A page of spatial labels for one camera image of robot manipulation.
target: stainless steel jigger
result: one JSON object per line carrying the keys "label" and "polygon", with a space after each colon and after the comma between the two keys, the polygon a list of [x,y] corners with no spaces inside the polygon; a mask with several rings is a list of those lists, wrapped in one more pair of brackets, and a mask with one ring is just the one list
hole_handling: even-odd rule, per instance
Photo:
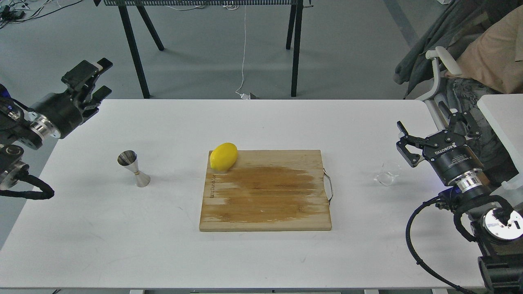
{"label": "stainless steel jigger", "polygon": [[132,171],[136,178],[136,185],[145,187],[151,181],[151,177],[138,170],[138,156],[132,150],[123,151],[118,155],[118,164]]}

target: table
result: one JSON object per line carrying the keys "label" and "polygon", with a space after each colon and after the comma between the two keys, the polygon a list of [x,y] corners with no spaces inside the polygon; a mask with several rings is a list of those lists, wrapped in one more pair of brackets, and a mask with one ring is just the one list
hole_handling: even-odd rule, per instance
{"label": "table", "polygon": [[[101,2],[101,0],[94,0],[95,4]],[[298,64],[300,59],[300,42],[301,42],[301,22],[303,15],[303,0],[104,0],[105,5],[118,6],[120,11],[120,17],[122,19],[123,28],[126,32],[127,43],[131,51],[134,67],[140,83],[143,98],[150,98],[149,87],[145,79],[143,72],[142,62],[140,60],[140,54],[138,53],[138,47],[134,38],[134,33],[131,26],[131,20],[129,13],[127,12],[127,6],[136,6],[140,13],[149,33],[153,37],[153,40],[158,47],[158,50],[163,51],[165,47],[154,28],[153,23],[144,6],[185,6],[185,5],[291,5],[291,12],[289,16],[289,27],[287,31],[287,43],[285,48],[291,49],[292,34],[294,32],[294,50],[292,59],[292,80],[291,80],[291,97],[296,97],[298,87]]]}
{"label": "table", "polygon": [[[415,100],[106,100],[52,152],[41,178],[56,191],[28,200],[0,251],[0,288],[176,288],[253,291],[447,287],[417,266],[406,222],[444,189],[428,163],[410,168],[396,122],[436,131]],[[319,149],[334,190],[325,232],[198,230],[207,156],[240,150]],[[151,176],[134,186],[120,152]],[[373,178],[384,161],[402,174]],[[482,287],[480,251],[452,214],[426,209],[412,229],[427,264]]]}
{"label": "table", "polygon": [[523,111],[523,94],[484,95],[477,106],[520,172],[510,181],[504,182],[503,186],[508,189],[523,186],[523,130],[519,123]]}

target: lemon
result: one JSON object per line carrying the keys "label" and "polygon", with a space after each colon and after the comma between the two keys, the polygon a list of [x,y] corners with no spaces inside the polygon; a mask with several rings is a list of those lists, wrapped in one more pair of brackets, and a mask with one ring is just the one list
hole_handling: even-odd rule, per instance
{"label": "lemon", "polygon": [[237,158],[238,148],[236,148],[236,145],[223,143],[211,152],[211,168],[219,172],[225,172],[233,166]]}

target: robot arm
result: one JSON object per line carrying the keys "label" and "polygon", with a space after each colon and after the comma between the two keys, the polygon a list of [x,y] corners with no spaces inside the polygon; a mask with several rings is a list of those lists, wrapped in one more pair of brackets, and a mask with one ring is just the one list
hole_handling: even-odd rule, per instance
{"label": "robot arm", "polygon": [[[27,107],[11,98],[0,85],[0,195],[27,199],[49,199],[54,191],[40,179],[29,175],[29,165],[21,161],[24,150],[16,145],[20,141],[37,150],[49,136],[63,139],[78,126],[93,117],[111,90],[100,87],[93,93],[95,82],[112,67],[103,58],[96,64],[80,62],[63,77],[67,85],[63,93],[50,93]],[[8,191],[21,180],[39,187],[42,192]]]}
{"label": "robot arm", "polygon": [[[428,161],[445,186],[451,187],[425,202],[413,213],[407,223],[407,245],[417,263],[436,278],[459,291],[473,293],[443,279],[431,270],[416,254],[410,241],[410,227],[414,217],[425,207],[435,204],[450,210],[456,229],[470,242],[477,242],[483,256],[478,258],[486,287],[494,293],[522,293],[523,291],[523,218],[510,203],[498,195],[491,195],[489,181],[483,174],[483,164],[467,145],[465,136],[454,131],[457,123],[467,127],[467,137],[480,136],[473,117],[464,113],[451,114],[448,129],[426,138],[409,135],[398,122],[403,133],[396,143],[398,151],[411,167]],[[411,153],[406,146],[423,150],[422,155]],[[471,220],[472,234],[461,223],[466,213]]]}

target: table leg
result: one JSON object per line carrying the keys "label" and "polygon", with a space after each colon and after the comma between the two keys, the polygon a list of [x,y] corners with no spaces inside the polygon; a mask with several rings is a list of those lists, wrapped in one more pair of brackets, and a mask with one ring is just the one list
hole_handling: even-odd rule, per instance
{"label": "table leg", "polygon": [[156,29],[154,28],[153,23],[149,18],[149,15],[145,11],[145,7],[137,6],[136,8],[138,8],[138,12],[140,12],[140,15],[143,18],[143,22],[145,23],[147,29],[151,33],[151,36],[153,37],[153,40],[156,43],[156,46],[158,47],[158,50],[163,51],[165,47],[163,46],[162,41],[160,40],[160,37],[158,36],[158,33],[156,32]]}
{"label": "table leg", "polygon": [[291,15],[289,16],[289,30],[287,31],[287,44],[285,49],[291,49],[292,31],[294,30],[294,21],[296,20],[296,5],[291,5]]}
{"label": "table leg", "polygon": [[148,99],[151,95],[149,94],[149,88],[147,87],[147,81],[145,80],[145,74],[143,73],[140,54],[138,53],[138,47],[136,46],[136,40],[134,39],[134,33],[131,27],[131,20],[129,19],[129,12],[125,6],[118,6],[118,9],[120,10],[120,16],[122,18],[123,29],[126,31],[127,43],[129,43],[134,68],[136,69],[138,81],[142,88],[143,98]]}
{"label": "table leg", "polygon": [[294,32],[294,57],[292,59],[292,85],[291,97],[296,97],[298,87],[298,64],[300,61],[300,39],[301,39],[301,20],[303,15],[303,0],[296,3],[296,29]]}

